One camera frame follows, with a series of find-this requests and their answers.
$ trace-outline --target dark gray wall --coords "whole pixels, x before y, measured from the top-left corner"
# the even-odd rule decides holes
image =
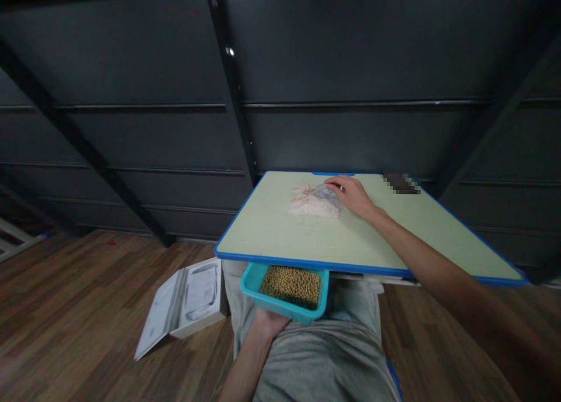
[[[391,169],[427,187],[540,3],[224,1],[257,170]],[[168,233],[222,234],[251,187],[197,0],[18,4],[0,34]],[[561,251],[561,56],[529,98],[447,207],[537,266]],[[78,224],[146,231],[28,105],[0,72],[0,166]]]

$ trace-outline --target open cardboard box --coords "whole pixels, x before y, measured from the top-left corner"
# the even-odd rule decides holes
[[[226,318],[228,310],[222,260],[215,257],[178,270],[156,291],[134,360],[168,333],[184,339]]]

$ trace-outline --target soybean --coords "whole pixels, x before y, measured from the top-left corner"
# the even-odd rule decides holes
[[[320,296],[320,277],[302,269],[269,266],[259,292],[308,310],[315,310]]]

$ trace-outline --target wrist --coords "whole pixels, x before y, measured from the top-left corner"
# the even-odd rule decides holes
[[[268,324],[266,319],[255,317],[251,323],[250,329],[255,335],[258,335],[260,340],[264,343],[272,344],[273,339],[276,337],[272,326]]]
[[[376,228],[380,223],[384,223],[388,220],[391,220],[390,216],[386,213],[386,211],[376,206],[372,206],[372,208],[368,210],[364,219],[369,224],[371,224],[374,228]]]

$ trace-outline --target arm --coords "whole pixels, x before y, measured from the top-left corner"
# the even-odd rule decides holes
[[[273,339],[289,321],[287,317],[257,307],[238,358],[224,382],[220,402],[251,401]]]
[[[346,208],[378,231],[422,286],[487,352],[522,401],[561,400],[561,366],[510,308],[375,206],[360,181],[337,176],[325,182]]]

